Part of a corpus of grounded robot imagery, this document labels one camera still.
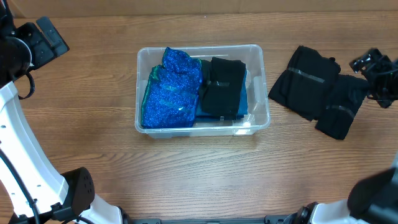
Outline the long black garment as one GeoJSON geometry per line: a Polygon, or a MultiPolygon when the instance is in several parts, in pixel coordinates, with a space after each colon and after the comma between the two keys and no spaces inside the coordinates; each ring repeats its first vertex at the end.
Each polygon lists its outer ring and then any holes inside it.
{"type": "Polygon", "coordinates": [[[315,128],[344,140],[368,92],[368,82],[351,75],[339,75],[315,128]]]}

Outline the blue green sequin cloth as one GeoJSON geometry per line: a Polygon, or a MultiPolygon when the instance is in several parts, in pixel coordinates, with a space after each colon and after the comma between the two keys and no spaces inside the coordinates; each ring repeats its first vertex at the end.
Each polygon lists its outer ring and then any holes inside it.
{"type": "Polygon", "coordinates": [[[149,74],[141,104],[141,126],[191,128],[202,82],[201,60],[167,47],[162,63],[149,74]]]}

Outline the blue denim jeans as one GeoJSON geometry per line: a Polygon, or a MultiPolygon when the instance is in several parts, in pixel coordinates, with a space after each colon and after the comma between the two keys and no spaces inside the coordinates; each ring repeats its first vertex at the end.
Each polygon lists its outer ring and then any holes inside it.
{"type": "Polygon", "coordinates": [[[246,70],[244,74],[243,84],[240,93],[239,107],[238,107],[238,112],[236,114],[214,115],[211,113],[204,112],[201,106],[201,98],[199,98],[195,113],[196,116],[195,120],[196,121],[234,121],[244,118],[244,116],[248,114],[248,94],[246,91],[247,74],[248,70],[246,70]]]}

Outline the small black garment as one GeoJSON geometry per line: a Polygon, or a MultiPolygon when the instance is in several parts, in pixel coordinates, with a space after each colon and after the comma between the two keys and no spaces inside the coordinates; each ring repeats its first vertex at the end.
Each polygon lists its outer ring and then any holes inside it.
{"type": "Polygon", "coordinates": [[[203,82],[198,91],[201,111],[212,116],[236,116],[246,64],[240,60],[213,57],[201,61],[203,82]]]}

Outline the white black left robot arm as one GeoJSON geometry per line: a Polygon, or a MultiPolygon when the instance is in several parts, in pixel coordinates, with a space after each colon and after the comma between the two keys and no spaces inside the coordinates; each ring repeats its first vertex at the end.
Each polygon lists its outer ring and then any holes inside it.
{"type": "Polygon", "coordinates": [[[15,82],[68,52],[48,17],[16,27],[1,1],[1,182],[14,207],[11,223],[130,223],[123,209],[96,195],[84,167],[60,174],[50,163],[22,111],[15,82]]]}

